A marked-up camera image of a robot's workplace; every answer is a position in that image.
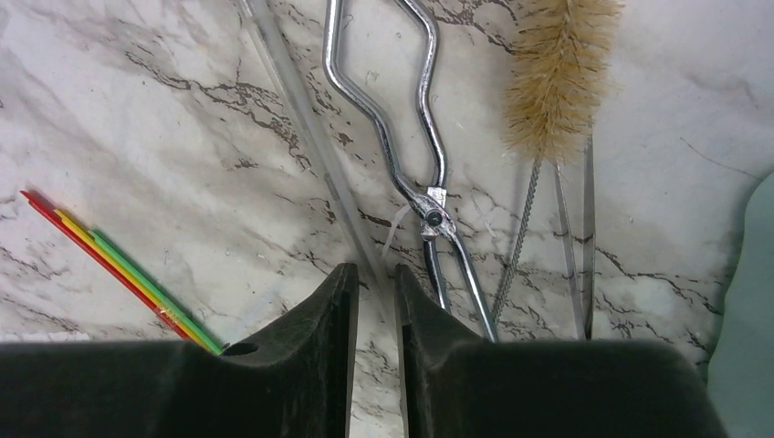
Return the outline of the steel tweezers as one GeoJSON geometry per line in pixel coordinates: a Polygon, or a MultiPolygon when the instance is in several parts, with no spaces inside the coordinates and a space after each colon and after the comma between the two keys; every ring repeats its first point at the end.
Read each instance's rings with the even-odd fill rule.
{"type": "Polygon", "coordinates": [[[596,209],[593,157],[593,135],[586,140],[583,152],[581,225],[575,236],[571,229],[570,210],[561,167],[554,165],[554,181],[560,221],[559,236],[563,243],[573,323],[578,339],[591,340],[595,303],[596,209]]]}

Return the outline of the tan bristle test tube brush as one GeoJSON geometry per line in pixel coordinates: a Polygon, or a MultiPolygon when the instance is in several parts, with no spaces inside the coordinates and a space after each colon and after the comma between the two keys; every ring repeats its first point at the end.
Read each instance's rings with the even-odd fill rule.
{"type": "Polygon", "coordinates": [[[544,163],[565,161],[591,135],[609,84],[620,1],[523,1],[505,91],[506,139],[531,165],[513,248],[498,286],[499,320],[512,288],[544,163]]]}

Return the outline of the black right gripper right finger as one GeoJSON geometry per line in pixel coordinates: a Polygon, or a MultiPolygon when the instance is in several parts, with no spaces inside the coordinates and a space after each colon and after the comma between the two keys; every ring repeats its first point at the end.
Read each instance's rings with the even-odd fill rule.
{"type": "Polygon", "coordinates": [[[493,343],[395,270],[409,437],[723,437],[696,370],[637,340],[493,343]]]}

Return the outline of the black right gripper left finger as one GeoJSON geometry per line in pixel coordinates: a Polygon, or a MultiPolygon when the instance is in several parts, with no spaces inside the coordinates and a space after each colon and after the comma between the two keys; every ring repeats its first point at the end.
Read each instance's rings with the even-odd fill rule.
{"type": "Polygon", "coordinates": [[[345,437],[359,273],[214,354],[191,341],[5,343],[4,437],[345,437]]]}

